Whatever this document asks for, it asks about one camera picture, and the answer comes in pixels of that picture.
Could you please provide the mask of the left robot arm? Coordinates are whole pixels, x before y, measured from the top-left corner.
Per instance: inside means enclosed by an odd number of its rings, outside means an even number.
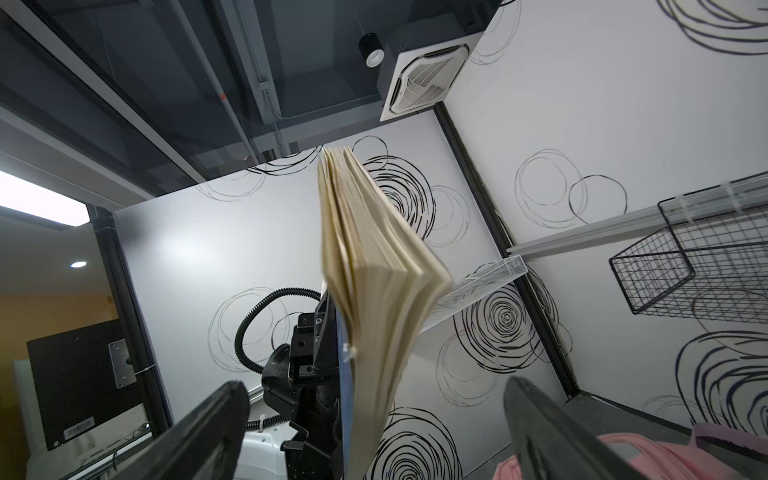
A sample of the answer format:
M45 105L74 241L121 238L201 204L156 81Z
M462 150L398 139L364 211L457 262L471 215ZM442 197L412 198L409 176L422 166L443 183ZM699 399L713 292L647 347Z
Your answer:
M276 347L265 364L245 352L247 329L285 296L318 302L299 315L291 341ZM340 361L335 304L326 294L287 287L260 300L234 339L238 361L261 376L262 400L275 414L246 424L236 479L341 479L344 477Z

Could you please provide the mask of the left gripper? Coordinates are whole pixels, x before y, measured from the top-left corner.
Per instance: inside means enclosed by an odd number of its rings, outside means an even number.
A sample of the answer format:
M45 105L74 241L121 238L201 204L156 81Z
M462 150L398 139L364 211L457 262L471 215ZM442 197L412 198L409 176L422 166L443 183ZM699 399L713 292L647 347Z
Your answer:
M337 318L323 294L299 315L291 341L279 346L261 374L266 404L295 431L280 446L289 479L341 479L343 441Z

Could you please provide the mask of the pink student backpack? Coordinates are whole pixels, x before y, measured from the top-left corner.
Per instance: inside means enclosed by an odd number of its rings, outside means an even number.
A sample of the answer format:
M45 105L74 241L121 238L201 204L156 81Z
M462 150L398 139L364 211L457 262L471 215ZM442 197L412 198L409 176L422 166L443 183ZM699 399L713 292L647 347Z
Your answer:
M731 443L754 453L767 452L767 440L719 424L696 424L688 444L657 442L634 433L596 437L646 479L741 479L743 476L701 446L702 440L717 445ZM497 466L496 479L521 479L517 457Z

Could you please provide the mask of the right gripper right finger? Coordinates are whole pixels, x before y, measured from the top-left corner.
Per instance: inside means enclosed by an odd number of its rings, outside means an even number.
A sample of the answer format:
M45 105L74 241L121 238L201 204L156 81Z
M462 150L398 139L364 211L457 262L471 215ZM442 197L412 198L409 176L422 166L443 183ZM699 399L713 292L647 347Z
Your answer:
M503 406L524 479L643 477L528 379L508 379Z

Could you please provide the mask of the blue book yellow label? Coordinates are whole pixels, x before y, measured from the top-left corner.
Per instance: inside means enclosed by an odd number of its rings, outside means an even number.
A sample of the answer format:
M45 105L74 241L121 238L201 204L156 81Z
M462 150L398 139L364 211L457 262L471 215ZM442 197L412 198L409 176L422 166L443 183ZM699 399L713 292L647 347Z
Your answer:
M318 190L322 273L346 330L351 373L343 476L362 479L416 338L454 280L350 148L323 150Z

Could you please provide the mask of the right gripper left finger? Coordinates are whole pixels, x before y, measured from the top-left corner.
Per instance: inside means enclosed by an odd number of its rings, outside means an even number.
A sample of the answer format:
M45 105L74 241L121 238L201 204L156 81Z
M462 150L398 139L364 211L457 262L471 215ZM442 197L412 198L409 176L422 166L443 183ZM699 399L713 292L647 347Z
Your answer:
M232 479L250 415L247 390L228 381L117 473L118 479Z

